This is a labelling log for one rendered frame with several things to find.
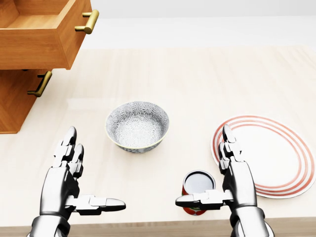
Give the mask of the silver robot right hand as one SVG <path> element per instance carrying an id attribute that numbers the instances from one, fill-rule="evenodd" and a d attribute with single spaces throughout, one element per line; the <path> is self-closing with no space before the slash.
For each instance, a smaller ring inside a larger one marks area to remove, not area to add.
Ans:
<path id="1" fill-rule="evenodd" d="M 257 206 L 256 190 L 249 165 L 241 157 L 241 148 L 231 128 L 225 124 L 223 142 L 218 146 L 219 169 L 224 175 L 222 189 L 183 195 L 175 204 L 185 208 L 219 210 L 227 205 L 231 211 L 244 206 Z"/>

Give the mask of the silver robot left hand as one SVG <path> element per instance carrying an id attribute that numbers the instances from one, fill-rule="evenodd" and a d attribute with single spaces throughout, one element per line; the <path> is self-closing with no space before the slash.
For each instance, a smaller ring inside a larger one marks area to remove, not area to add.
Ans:
<path id="1" fill-rule="evenodd" d="M 79 194 L 78 179 L 83 173 L 84 148 L 82 144 L 76 145 L 76 139 L 76 128 L 71 126 L 56 147 L 53 165 L 42 188 L 40 215 L 69 219 L 73 212 L 91 216 L 126 209 L 126 204 L 119 199 Z"/>

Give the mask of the grey floral patterned bowl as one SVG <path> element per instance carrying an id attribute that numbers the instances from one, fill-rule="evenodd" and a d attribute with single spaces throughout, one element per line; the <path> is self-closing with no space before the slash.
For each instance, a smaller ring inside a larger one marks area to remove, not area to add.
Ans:
<path id="1" fill-rule="evenodd" d="M 145 101 L 125 103 L 107 117 L 105 130 L 119 148 L 145 153 L 156 148 L 166 137 L 169 117 L 160 106 Z"/>

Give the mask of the white plate with red rings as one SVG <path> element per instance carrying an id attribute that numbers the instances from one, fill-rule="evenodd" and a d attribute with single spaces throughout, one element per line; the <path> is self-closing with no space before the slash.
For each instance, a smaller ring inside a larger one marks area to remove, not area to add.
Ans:
<path id="1" fill-rule="evenodd" d="M 225 124 L 233 131 L 242 159 L 251 169 L 257 195 L 293 198 L 316 182 L 316 155 L 308 143 L 283 123 L 257 115 L 232 117 L 214 129 L 210 148 L 215 163 L 219 163 L 217 149 L 224 140 Z"/>

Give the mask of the red food tin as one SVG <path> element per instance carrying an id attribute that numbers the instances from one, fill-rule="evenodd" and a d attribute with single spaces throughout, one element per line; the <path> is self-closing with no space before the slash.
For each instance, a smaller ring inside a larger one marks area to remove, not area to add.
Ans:
<path id="1" fill-rule="evenodd" d="M 206 190 L 216 188 L 215 179 L 211 174 L 203 170 L 193 170 L 189 172 L 183 181 L 182 195 L 193 193 L 203 193 Z"/>

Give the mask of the open wooden drawer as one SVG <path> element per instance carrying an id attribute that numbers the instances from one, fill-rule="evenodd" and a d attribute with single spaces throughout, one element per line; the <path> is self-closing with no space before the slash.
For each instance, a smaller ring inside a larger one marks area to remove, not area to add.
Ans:
<path id="1" fill-rule="evenodd" d="M 90 0 L 0 0 L 0 70 L 70 69 Z"/>

